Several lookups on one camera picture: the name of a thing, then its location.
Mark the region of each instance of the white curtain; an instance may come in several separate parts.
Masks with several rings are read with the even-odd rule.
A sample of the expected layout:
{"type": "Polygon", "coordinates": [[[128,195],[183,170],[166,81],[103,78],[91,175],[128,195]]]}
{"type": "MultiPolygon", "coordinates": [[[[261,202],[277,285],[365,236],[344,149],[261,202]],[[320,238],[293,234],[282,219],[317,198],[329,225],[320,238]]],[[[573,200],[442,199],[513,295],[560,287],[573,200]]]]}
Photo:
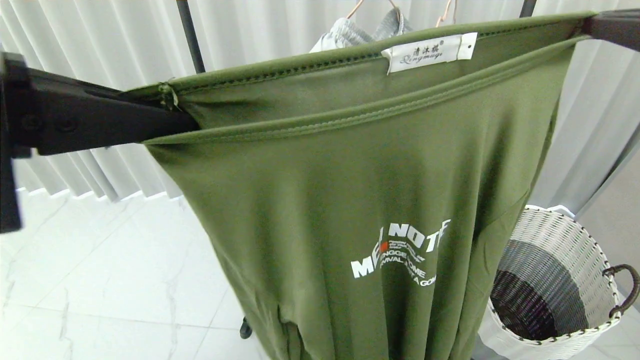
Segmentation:
{"type": "MultiPolygon", "coordinates": [[[[431,28],[447,0],[395,0],[413,29],[431,28]]],[[[207,71],[309,51],[356,0],[190,0],[207,71]]],[[[443,25],[453,21],[453,4],[443,25]]],[[[514,19],[522,0],[458,0],[458,23],[514,19]]],[[[640,0],[538,0],[534,15],[640,8],[640,0]]],[[[391,9],[367,0],[356,12],[373,31],[391,9]]],[[[30,67],[112,88],[194,74],[175,0],[0,0],[0,41],[30,67]]],[[[531,202],[574,213],[616,163],[640,117],[640,58],[600,41],[580,43],[561,98],[559,123],[531,202]]],[[[118,200],[180,190],[137,144],[14,162],[28,191],[118,200]]]]}

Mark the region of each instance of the green t-shirt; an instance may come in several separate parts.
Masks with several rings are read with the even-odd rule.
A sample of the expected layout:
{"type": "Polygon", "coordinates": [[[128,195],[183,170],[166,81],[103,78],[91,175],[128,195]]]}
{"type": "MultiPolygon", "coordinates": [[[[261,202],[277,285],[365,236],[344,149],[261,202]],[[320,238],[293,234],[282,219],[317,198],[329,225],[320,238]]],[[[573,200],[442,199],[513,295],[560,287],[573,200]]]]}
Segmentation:
{"type": "Polygon", "coordinates": [[[201,125],[145,145],[270,357],[466,360],[590,15],[428,29],[126,95],[175,98],[201,125]],[[471,60],[387,74],[384,49],[470,32],[471,60]]]}

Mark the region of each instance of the brown handle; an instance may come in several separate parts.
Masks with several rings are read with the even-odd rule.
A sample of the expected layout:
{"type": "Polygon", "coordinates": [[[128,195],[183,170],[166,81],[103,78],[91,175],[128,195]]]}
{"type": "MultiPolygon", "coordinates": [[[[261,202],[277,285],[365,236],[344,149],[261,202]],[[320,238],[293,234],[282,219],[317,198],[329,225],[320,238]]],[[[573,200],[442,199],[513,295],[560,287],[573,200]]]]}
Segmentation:
{"type": "Polygon", "coordinates": [[[616,305],[614,306],[613,309],[611,309],[611,311],[609,311],[609,318],[613,317],[613,314],[618,311],[624,315],[625,311],[628,308],[630,308],[631,305],[634,304],[634,302],[636,302],[636,299],[638,298],[638,294],[640,293],[640,275],[638,274],[638,271],[636,271],[631,265],[620,264],[620,265],[612,266],[608,269],[605,269],[602,272],[602,275],[604,276],[615,275],[617,272],[620,272],[621,270],[628,270],[631,273],[631,278],[633,279],[634,287],[631,289],[631,293],[629,293],[629,296],[627,296],[627,299],[622,303],[622,305],[620,306],[616,305]]]}

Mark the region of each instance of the white garment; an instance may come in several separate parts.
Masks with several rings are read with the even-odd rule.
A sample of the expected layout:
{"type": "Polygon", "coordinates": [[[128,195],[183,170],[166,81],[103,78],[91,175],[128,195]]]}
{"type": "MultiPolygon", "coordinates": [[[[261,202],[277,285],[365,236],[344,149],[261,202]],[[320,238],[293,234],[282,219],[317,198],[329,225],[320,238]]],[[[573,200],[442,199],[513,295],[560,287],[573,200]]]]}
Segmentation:
{"type": "Polygon", "coordinates": [[[309,52],[316,53],[318,51],[367,44],[402,35],[409,31],[412,31],[412,29],[409,27],[408,20],[398,8],[386,14],[373,36],[360,29],[353,20],[343,17],[336,20],[331,30],[321,36],[309,52]]]}

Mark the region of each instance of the copper wire hanger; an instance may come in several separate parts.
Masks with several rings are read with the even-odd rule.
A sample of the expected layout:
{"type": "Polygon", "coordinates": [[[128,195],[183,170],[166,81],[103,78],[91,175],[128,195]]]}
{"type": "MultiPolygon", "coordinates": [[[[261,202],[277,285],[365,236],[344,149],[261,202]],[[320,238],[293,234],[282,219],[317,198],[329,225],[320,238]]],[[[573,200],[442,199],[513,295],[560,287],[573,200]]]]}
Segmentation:
{"type": "MultiPolygon", "coordinates": [[[[444,9],[444,14],[438,18],[436,22],[436,28],[440,26],[440,23],[447,19],[447,15],[449,14],[449,7],[451,6],[451,0],[447,0],[447,7],[444,9]]],[[[455,1],[453,5],[453,23],[456,23],[456,13],[458,12],[458,0],[455,1]]]]}
{"type": "MultiPolygon", "coordinates": [[[[396,4],[394,4],[393,0],[389,0],[389,2],[391,3],[391,6],[394,7],[394,9],[396,9],[396,15],[398,16],[398,21],[400,21],[400,13],[398,12],[398,7],[396,6],[396,4]]],[[[362,5],[362,3],[364,3],[364,0],[360,0],[356,6],[353,8],[353,10],[349,13],[349,15],[347,15],[347,19],[350,19],[353,14],[356,13],[356,11],[358,11],[358,8],[360,7],[360,5],[362,5]]]]}

